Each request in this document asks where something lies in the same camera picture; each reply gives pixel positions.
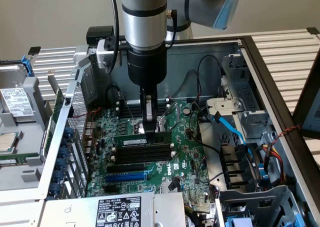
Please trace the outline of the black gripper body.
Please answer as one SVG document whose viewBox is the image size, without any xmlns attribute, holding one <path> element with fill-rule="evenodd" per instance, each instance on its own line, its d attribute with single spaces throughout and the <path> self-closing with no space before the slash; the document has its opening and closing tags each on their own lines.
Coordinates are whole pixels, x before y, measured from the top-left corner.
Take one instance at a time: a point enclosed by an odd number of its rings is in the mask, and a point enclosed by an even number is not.
<svg viewBox="0 0 320 227">
<path fill-rule="evenodd" d="M 126 51 L 130 80 L 148 88 L 161 83 L 167 75 L 167 48 L 160 46 L 152 50 L 130 49 Z"/>
</svg>

